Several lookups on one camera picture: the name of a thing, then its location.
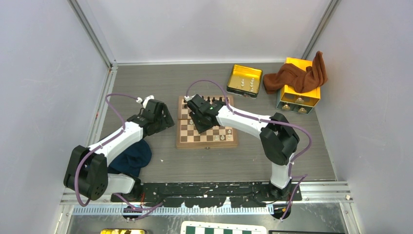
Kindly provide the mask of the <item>gold metal tin tray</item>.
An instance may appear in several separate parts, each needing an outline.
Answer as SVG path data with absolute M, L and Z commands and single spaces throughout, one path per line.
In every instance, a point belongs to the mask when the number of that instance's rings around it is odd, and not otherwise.
M 234 64 L 229 76 L 226 91 L 249 98 L 257 98 L 263 71 L 260 69 Z

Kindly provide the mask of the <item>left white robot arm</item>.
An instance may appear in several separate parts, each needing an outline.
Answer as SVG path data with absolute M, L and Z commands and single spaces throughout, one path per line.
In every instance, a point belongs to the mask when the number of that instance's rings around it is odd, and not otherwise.
M 134 143 L 174 126 L 164 102 L 153 96 L 141 102 L 142 111 L 128 118 L 118 130 L 91 146 L 78 145 L 72 150 L 63 184 L 75 192 L 81 206 L 87 205 L 82 202 L 82 197 L 88 201 L 111 194 L 123 194 L 130 201 L 141 197 L 142 188 L 135 184 L 137 177 L 111 174 L 108 169 Z

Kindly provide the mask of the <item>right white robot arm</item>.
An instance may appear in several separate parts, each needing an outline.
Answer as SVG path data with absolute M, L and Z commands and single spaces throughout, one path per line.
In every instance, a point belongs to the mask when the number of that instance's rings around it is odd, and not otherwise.
M 248 133 L 261 141 L 265 156 L 272 163 L 270 193 L 276 200 L 289 194 L 291 181 L 289 163 L 297 150 L 300 138 L 285 116 L 275 113 L 262 116 L 239 110 L 223 98 L 212 103 L 200 95 L 185 96 L 184 102 L 199 133 L 214 126 L 231 127 Z

